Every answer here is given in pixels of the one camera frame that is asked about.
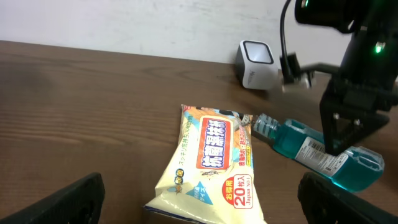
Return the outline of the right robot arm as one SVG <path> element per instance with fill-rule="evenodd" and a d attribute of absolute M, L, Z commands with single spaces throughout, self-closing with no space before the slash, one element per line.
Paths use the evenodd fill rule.
<path fill-rule="evenodd" d="M 337 156 L 397 106 L 397 0 L 296 1 L 295 19 L 351 34 L 319 104 L 326 152 Z"/>

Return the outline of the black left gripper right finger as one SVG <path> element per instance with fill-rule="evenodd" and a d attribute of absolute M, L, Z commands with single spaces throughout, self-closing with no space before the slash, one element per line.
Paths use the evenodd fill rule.
<path fill-rule="evenodd" d="M 397 224 L 397 216 L 313 172 L 303 175 L 297 197 L 311 224 Z"/>

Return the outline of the teal mouthwash bottle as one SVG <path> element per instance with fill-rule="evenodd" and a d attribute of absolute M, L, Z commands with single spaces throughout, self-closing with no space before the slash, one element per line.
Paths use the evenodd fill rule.
<path fill-rule="evenodd" d="M 337 156 L 326 153 L 323 134 L 293 119 L 280 124 L 266 114 L 255 116 L 253 130 L 271 140 L 279 154 L 324 176 L 335 185 L 360 192 L 384 173 L 383 157 L 365 147 L 351 146 Z"/>

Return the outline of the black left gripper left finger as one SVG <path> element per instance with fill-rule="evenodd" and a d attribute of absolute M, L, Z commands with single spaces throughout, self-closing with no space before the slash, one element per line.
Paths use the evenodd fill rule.
<path fill-rule="evenodd" d="M 104 196 L 102 176 L 94 172 L 1 219 L 1 224 L 97 224 Z"/>

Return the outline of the yellow snack bag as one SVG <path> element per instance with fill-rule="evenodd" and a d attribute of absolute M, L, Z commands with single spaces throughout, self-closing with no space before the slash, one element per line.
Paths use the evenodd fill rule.
<path fill-rule="evenodd" d="M 145 208 L 193 223 L 264 223 L 252 115 L 182 105 L 177 148 Z"/>

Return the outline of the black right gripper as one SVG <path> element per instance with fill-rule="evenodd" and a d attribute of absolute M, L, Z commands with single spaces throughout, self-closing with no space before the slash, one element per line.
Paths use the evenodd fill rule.
<path fill-rule="evenodd" d="M 385 126 L 397 106 L 397 75 L 352 80 L 331 74 L 320 102 L 326 153 L 337 156 Z"/>

